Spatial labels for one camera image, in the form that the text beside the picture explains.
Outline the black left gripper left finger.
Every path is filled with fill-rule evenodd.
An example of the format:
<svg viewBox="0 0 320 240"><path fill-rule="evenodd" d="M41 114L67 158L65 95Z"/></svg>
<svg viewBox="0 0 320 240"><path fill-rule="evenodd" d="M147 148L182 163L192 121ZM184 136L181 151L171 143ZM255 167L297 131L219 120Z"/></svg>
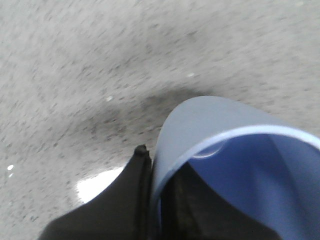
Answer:
<svg viewBox="0 0 320 240"><path fill-rule="evenodd" d="M152 160L139 145L120 175L84 205L54 219L41 240L146 240Z"/></svg>

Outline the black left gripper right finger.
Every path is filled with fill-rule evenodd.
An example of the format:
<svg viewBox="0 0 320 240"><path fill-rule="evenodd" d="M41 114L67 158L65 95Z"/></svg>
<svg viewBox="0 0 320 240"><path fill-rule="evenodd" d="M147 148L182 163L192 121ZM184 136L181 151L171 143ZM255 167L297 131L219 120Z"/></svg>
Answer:
<svg viewBox="0 0 320 240"><path fill-rule="evenodd" d="M278 234L242 213L184 164L161 194L163 240L276 240Z"/></svg>

